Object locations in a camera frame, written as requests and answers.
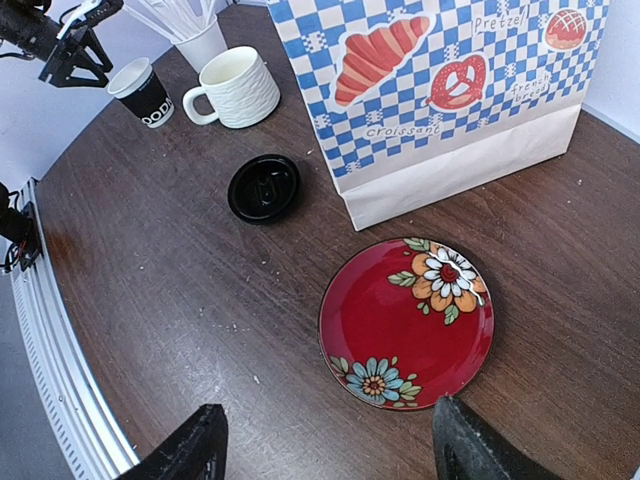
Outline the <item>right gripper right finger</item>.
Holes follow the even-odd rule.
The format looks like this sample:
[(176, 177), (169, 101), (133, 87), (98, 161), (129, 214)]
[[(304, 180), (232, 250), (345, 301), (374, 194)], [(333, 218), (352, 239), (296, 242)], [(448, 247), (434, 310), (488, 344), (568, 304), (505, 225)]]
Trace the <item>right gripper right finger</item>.
[(556, 479), (464, 401), (443, 396), (434, 407), (433, 448), (439, 479)]

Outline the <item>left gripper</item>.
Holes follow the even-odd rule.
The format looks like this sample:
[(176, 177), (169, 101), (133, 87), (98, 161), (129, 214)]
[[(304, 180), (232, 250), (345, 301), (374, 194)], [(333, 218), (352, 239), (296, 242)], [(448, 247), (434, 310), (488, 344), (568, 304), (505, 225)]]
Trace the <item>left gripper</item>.
[(103, 88), (113, 64), (93, 29), (74, 21), (62, 40), (55, 40), (61, 27), (51, 19), (41, 24), (40, 51), (45, 64), (38, 78), (56, 88)]

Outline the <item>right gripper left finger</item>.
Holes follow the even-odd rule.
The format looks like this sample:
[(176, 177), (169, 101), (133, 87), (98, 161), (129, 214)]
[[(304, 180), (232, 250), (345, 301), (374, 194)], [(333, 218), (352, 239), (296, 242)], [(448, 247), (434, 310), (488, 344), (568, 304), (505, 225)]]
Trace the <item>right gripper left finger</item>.
[(118, 479), (224, 479), (228, 435), (223, 406), (204, 404)]

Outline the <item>black plastic cup lid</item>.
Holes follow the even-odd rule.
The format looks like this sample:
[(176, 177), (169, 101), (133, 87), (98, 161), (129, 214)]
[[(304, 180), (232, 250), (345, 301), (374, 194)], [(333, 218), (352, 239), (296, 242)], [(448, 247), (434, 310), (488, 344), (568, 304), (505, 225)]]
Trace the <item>black plastic cup lid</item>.
[(301, 174), (289, 158), (265, 154), (243, 164), (227, 190), (228, 205), (241, 221), (271, 224), (291, 213), (301, 192)]

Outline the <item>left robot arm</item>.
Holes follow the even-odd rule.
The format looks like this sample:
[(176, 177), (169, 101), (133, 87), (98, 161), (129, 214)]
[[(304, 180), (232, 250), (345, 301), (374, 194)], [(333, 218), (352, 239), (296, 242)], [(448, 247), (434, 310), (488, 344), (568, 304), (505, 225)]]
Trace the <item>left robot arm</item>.
[(94, 28), (122, 10), (122, 1), (84, 1), (60, 16), (49, 1), (3, 1), (1, 41), (16, 47), (3, 58), (44, 63), (39, 79), (56, 88), (103, 88), (113, 64)]

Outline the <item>white paper cup with straws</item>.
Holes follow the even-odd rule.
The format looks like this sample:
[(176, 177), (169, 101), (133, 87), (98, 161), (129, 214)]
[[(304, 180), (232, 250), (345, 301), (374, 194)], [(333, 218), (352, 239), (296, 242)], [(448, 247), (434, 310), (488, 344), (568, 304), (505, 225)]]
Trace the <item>white paper cup with straws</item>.
[(196, 73), (200, 73), (212, 59), (228, 49), (217, 16), (214, 16), (212, 23), (201, 32), (187, 40), (171, 41), (171, 44)]

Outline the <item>red floral plate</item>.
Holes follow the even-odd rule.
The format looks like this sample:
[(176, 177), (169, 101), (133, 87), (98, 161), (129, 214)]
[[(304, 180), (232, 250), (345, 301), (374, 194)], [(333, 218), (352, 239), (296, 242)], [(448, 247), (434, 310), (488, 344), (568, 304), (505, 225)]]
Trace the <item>red floral plate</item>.
[(376, 243), (349, 259), (319, 309), (326, 365), (375, 408), (417, 411), (465, 388), (494, 338), (488, 286), (462, 253), (420, 237)]

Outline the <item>white ceramic mug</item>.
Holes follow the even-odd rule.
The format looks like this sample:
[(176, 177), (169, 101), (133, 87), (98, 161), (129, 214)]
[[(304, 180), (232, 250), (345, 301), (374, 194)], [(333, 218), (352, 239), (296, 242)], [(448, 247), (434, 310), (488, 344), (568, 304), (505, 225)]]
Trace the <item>white ceramic mug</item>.
[(281, 100), (277, 83), (251, 46), (219, 54), (203, 67), (198, 81), (183, 95), (182, 106), (200, 126), (219, 121), (230, 129), (247, 128), (267, 118)]

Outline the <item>blue checkered paper bag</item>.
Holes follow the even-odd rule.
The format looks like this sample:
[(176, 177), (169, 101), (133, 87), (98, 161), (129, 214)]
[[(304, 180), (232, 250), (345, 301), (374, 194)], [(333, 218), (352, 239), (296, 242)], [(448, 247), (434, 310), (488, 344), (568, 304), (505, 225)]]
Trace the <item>blue checkered paper bag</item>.
[(606, 1), (271, 1), (356, 230), (569, 146)]

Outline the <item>aluminium front rail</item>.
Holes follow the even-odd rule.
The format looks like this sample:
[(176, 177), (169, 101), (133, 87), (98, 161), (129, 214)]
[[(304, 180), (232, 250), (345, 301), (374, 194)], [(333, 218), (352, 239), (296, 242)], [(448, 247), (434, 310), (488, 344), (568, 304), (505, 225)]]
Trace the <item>aluminium front rail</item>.
[(31, 178), (18, 205), (35, 218), (41, 253), (10, 273), (33, 379), (49, 425), (76, 479), (115, 479), (139, 463), (91, 372), (62, 299)]

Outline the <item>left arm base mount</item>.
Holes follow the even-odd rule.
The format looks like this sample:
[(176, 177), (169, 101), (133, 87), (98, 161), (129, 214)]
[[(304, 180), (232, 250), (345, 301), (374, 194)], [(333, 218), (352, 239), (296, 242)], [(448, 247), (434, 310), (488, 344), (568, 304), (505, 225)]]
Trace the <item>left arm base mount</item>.
[(35, 205), (28, 201), (19, 209), (18, 198), (18, 191), (10, 192), (1, 185), (1, 236), (10, 243), (1, 263), (6, 274), (16, 266), (27, 270), (42, 253)]

